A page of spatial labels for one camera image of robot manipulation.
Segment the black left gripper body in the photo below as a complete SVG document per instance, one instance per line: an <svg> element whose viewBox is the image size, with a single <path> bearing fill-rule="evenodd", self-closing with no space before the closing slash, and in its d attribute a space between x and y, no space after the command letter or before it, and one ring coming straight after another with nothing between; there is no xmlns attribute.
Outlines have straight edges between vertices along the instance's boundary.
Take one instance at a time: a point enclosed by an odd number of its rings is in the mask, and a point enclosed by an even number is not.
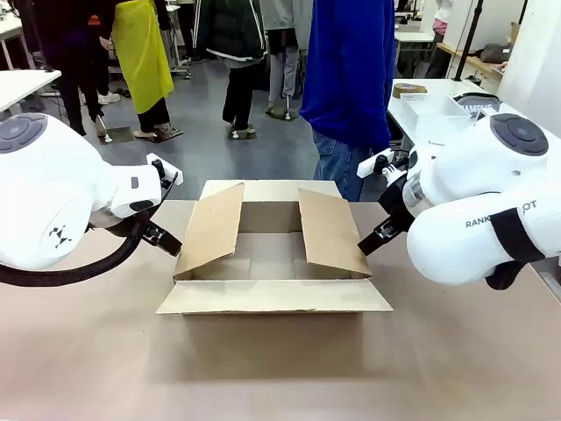
<svg viewBox="0 0 561 421"><path fill-rule="evenodd" d="M93 213L93 226L111 232L115 236L129 236L138 220L147 221L153 216L153 210L143 210L126 218L119 218L108 210Z"/></svg>

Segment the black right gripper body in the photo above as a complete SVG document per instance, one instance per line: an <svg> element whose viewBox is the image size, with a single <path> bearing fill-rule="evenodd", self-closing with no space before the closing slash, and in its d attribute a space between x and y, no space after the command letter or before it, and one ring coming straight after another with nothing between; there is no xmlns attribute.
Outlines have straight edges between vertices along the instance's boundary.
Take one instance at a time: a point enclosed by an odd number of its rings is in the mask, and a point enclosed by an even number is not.
<svg viewBox="0 0 561 421"><path fill-rule="evenodd" d="M406 178L399 178L391 183L380 196L379 205L387 214L385 227L410 227L415 217L409 212L403 199L403 187Z"/></svg>

